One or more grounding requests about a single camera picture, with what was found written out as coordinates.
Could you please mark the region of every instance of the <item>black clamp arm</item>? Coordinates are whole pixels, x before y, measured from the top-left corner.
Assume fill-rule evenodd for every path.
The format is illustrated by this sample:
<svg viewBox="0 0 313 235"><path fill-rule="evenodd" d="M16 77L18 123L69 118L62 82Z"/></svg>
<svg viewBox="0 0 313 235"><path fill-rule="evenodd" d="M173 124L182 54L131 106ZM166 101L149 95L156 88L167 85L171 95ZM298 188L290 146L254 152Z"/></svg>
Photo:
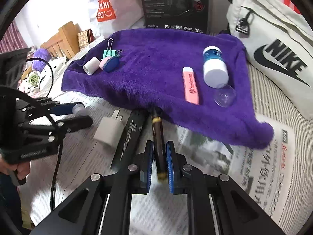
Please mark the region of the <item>black clamp arm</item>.
<svg viewBox="0 0 313 235"><path fill-rule="evenodd" d="M84 105L80 102L60 104L50 97L34 98L42 109L28 104L23 100L16 101L14 123L7 130L8 137L0 143L0 153L9 164L18 164L43 158L58 153L58 147L65 135L76 132L92 125L90 116L66 118L55 122L56 125L35 125L30 122L43 117L46 113L69 115L73 113L75 105ZM17 172L9 172L14 185L23 185L26 179L18 180Z"/></svg>
<svg viewBox="0 0 313 235"><path fill-rule="evenodd" d="M48 215L31 235L49 231L53 235L126 235L129 233L132 194L150 190L153 143L147 141L145 152L129 159L126 152L122 166L114 175L95 173Z"/></svg>
<svg viewBox="0 0 313 235"><path fill-rule="evenodd" d="M175 152L173 141L166 154L170 191L188 197L188 234L285 234L228 175L203 174Z"/></svg>

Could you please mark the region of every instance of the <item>striped bed sheet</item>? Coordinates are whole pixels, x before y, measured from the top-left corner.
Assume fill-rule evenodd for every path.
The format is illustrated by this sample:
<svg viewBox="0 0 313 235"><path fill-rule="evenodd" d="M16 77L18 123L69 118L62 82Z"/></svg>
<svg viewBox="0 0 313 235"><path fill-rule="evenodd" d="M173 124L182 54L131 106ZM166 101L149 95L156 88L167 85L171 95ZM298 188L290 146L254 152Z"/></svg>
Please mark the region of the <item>striped bed sheet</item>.
<svg viewBox="0 0 313 235"><path fill-rule="evenodd" d="M294 235L313 211L313 121L306 120L286 95L263 73L248 63L256 113L268 116L295 131L295 161L288 198L278 225Z"/></svg>

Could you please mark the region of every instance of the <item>purple plush toy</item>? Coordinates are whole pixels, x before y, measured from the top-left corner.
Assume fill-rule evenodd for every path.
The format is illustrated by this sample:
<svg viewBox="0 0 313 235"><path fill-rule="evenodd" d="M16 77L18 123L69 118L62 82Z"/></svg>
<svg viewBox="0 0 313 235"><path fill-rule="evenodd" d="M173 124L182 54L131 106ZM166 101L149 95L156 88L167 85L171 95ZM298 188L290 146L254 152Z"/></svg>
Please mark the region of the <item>purple plush toy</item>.
<svg viewBox="0 0 313 235"><path fill-rule="evenodd" d="M41 58L49 62L49 60L52 58L49 52L45 48L39 48L34 52L34 57ZM43 68L46 66L46 64L42 61L33 61L32 63L32 69L35 71L42 72Z"/></svg>

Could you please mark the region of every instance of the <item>white tape roll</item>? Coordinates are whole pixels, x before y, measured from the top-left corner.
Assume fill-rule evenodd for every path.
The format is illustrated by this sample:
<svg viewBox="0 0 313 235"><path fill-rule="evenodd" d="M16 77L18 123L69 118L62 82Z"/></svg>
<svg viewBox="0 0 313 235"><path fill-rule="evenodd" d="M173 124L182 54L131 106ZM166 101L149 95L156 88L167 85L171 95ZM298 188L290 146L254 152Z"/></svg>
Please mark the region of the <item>white tape roll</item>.
<svg viewBox="0 0 313 235"><path fill-rule="evenodd" d="M85 73L92 75L97 69L99 69L99 65L99 59L97 57L93 57L85 65L83 65L83 69Z"/></svg>
<svg viewBox="0 0 313 235"><path fill-rule="evenodd" d="M72 113L76 116L88 116L89 112L88 110L84 107L84 105L78 103L76 105L74 105L74 107L72 108Z"/></svg>

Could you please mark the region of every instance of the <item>bag buckle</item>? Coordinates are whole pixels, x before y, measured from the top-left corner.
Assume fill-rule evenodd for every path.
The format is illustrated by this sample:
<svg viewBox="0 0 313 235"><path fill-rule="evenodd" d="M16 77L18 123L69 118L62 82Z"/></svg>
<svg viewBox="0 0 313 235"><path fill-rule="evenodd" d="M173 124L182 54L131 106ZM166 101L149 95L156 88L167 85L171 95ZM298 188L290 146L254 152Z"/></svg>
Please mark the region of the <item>bag buckle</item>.
<svg viewBox="0 0 313 235"><path fill-rule="evenodd" d="M250 35L250 24L248 23L248 19L249 19L250 14L252 13L252 10L249 8L246 8L246 9L249 10L248 14L244 18L239 20L239 23L237 24L235 30L237 32L240 32L240 33L243 33L243 34L249 36Z"/></svg>

